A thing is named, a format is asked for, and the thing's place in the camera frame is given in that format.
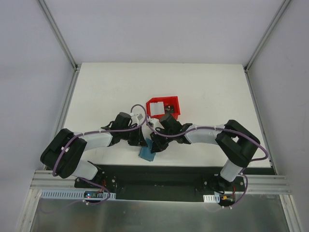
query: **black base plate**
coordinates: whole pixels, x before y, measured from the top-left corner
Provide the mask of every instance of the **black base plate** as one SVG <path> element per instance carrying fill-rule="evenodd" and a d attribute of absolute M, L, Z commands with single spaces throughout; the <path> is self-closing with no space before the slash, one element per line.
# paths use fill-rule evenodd
<path fill-rule="evenodd" d="M 116 199 L 144 201 L 203 202 L 203 195 L 214 192 L 205 182 L 222 167 L 167 167 L 98 165 L 107 176 L 107 188 L 116 192 Z M 272 168 L 247 168 L 245 174 L 275 174 Z M 242 177 L 232 183 L 236 191 L 244 191 Z M 76 188 L 97 188 L 84 181 L 75 181 Z"/>

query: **gray wall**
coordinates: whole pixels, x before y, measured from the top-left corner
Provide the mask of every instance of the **gray wall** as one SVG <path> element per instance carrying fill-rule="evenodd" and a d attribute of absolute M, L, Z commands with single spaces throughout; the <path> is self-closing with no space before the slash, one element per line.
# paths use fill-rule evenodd
<path fill-rule="evenodd" d="M 82 62 L 245 64 L 282 0 L 46 0 Z"/>
<path fill-rule="evenodd" d="M 36 1 L 0 1 L 1 231 L 17 225 L 71 77 Z"/>
<path fill-rule="evenodd" d="M 280 174 L 291 183 L 309 231 L 309 1 L 294 0 L 250 69 L 262 122 Z"/>

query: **blue sponge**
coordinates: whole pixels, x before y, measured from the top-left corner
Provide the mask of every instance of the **blue sponge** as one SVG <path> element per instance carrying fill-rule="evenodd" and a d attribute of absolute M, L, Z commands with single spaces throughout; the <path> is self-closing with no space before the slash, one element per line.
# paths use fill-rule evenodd
<path fill-rule="evenodd" d="M 151 148 L 153 146 L 153 141 L 146 138 L 146 143 L 148 147 L 142 147 L 139 153 L 139 157 L 147 161 L 154 161 L 155 153 L 151 153 Z"/>

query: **white tabletop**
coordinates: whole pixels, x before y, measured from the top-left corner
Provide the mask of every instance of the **white tabletop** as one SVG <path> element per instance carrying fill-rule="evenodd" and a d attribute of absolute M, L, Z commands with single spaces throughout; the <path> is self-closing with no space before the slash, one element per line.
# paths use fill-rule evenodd
<path fill-rule="evenodd" d="M 65 128 L 93 131 L 114 120 L 132 105 L 145 105 L 152 97 L 178 96 L 184 123 L 213 126 L 235 119 L 264 146 L 247 80 L 241 65 L 83 63 L 73 93 Z M 148 137 L 150 130 L 144 126 Z M 138 156 L 140 147 L 126 141 L 84 152 L 82 159 L 98 164 L 223 166 L 227 157 L 219 146 L 178 144 L 157 153 L 153 162 Z M 254 158 L 263 157 L 258 149 Z M 268 160 L 250 164 L 270 167 Z"/>

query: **red box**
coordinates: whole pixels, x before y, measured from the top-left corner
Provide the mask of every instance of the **red box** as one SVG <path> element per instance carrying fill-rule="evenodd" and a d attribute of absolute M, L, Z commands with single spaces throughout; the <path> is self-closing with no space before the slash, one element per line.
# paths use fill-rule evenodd
<path fill-rule="evenodd" d="M 173 96 L 173 97 L 162 97 L 162 98 L 151 98 L 149 101 L 146 103 L 146 110 L 147 114 L 150 116 L 150 103 L 154 102 L 163 102 L 164 108 L 167 106 L 173 106 L 173 113 L 170 113 L 175 119 L 178 119 L 178 115 L 180 115 L 180 107 L 179 107 L 179 102 L 178 102 L 178 97 Z M 152 118 L 157 118 L 160 119 L 163 115 L 153 115 L 151 116 Z"/>

